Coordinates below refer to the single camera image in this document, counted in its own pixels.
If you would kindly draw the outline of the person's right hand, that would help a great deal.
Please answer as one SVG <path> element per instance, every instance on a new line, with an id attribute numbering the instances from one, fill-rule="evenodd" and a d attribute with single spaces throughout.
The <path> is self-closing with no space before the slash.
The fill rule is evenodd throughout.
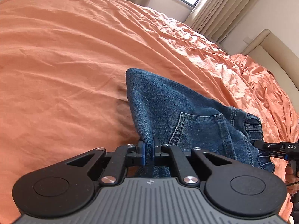
<path id="1" fill-rule="evenodd" d="M 298 192 L 298 172 L 294 173 L 290 164 L 285 168 L 285 184 L 287 185 L 287 192 L 289 194 L 296 194 Z"/>

